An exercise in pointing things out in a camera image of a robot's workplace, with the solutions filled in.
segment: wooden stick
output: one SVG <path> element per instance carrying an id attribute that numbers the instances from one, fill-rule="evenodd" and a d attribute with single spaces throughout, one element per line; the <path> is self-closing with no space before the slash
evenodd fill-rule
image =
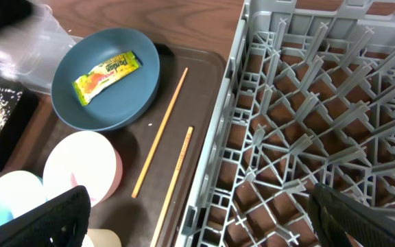
<path id="1" fill-rule="evenodd" d="M 167 122 L 169 121 L 171 111 L 173 110 L 173 107 L 175 106 L 176 99 L 178 98 L 179 91 L 181 90 L 182 84 L 184 83 L 185 75 L 187 74 L 188 70 L 189 70 L 189 68 L 185 68 L 184 73 L 182 74 L 181 80 L 179 81 L 179 84 L 176 87 L 175 93 L 173 94 L 173 97 L 171 98 L 169 107 L 167 108 L 167 111 L 165 112 L 163 121 L 161 122 L 161 125 L 159 126 L 158 133 L 156 133 L 155 141 L 152 144 L 152 147 L 150 148 L 149 154 L 147 155 L 147 159 L 144 162 L 143 169 L 141 170 L 141 173 L 140 173 L 140 176 L 138 177 L 138 180 L 136 182 L 134 191 L 132 192 L 133 198 L 136 198 L 138 196 L 138 193 L 140 192 L 141 185 L 144 182 L 144 178 L 145 178 L 145 175 L 149 169 L 150 163 L 152 162 L 152 159 L 154 158 L 156 148 L 158 147 L 159 141 L 161 140 L 165 126 L 167 125 Z"/>
<path id="2" fill-rule="evenodd" d="M 187 148 L 189 147 L 191 134 L 193 134 L 193 127 L 189 127 L 189 130 L 187 130 L 187 135 L 185 136 L 184 144 L 182 144 L 181 153 L 179 154 L 178 162 L 176 163 L 175 172 L 171 177 L 169 190 L 167 191 L 167 195 L 165 196 L 163 208 L 161 209 L 161 214 L 159 215 L 158 223 L 156 223 L 155 233 L 152 238 L 150 247 L 155 247 L 156 244 L 158 243 L 158 238 L 159 235 L 161 234 L 161 229 L 164 224 L 165 216 L 167 215 L 167 210 L 169 209 L 171 197 L 173 195 L 173 191 L 175 190 L 176 182 L 178 182 L 179 173 L 181 172 L 181 167 L 182 164 L 184 163 L 184 157 L 185 154 L 187 153 Z"/>

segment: beige cup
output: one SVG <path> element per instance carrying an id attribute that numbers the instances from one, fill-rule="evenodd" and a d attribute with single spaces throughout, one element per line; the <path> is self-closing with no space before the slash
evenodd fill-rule
<path id="1" fill-rule="evenodd" d="M 82 247 L 121 247 L 117 234 L 107 229 L 88 229 Z"/>

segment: brown tray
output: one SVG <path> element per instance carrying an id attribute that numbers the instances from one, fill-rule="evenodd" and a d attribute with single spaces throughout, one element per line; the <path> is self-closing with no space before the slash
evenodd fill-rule
<path id="1" fill-rule="evenodd" d="M 172 45 L 157 45 L 157 49 L 160 54 L 161 74 L 156 99 L 143 116 L 131 125 L 102 133 L 121 155 L 123 178 L 109 199 L 92 208 L 89 227 L 113 230 L 120 237 L 123 246 L 150 245 L 187 128 L 194 126 L 195 130 L 158 241 L 158 246 L 172 245 L 225 67 L 222 58 L 214 53 Z M 189 68 L 189 72 L 145 182 L 138 198 L 131 198 L 136 180 L 185 67 Z M 38 110 L 49 110 L 50 106 L 49 97 L 43 97 Z M 77 131 L 57 120 L 53 112 L 49 116 L 41 113 L 42 116 L 38 117 L 37 114 L 32 121 L 41 123 L 30 122 L 18 144 L 29 146 L 28 154 L 24 154 L 28 157 L 24 157 L 23 161 L 18 158 L 24 165 L 11 161 L 6 170 L 26 169 L 42 176 L 47 157 L 53 148 L 63 138 Z M 30 138 L 25 136 L 33 130 L 36 131 L 36 136 L 29 141 Z"/>

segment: gray dish rack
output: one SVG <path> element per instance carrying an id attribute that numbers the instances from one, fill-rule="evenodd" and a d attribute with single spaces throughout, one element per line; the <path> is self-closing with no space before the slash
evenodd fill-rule
<path id="1" fill-rule="evenodd" d="M 377 2 L 395 0 L 245 1 L 176 246 L 317 246 L 318 182 L 395 219 L 395 10 Z"/>

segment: yellow candy packet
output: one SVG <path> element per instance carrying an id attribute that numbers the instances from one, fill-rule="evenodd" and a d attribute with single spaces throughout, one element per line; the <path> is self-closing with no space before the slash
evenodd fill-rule
<path id="1" fill-rule="evenodd" d="M 86 106 L 105 88 L 139 67 L 140 64 L 131 51 L 109 58 L 73 82 L 77 98 L 83 106 Z"/>

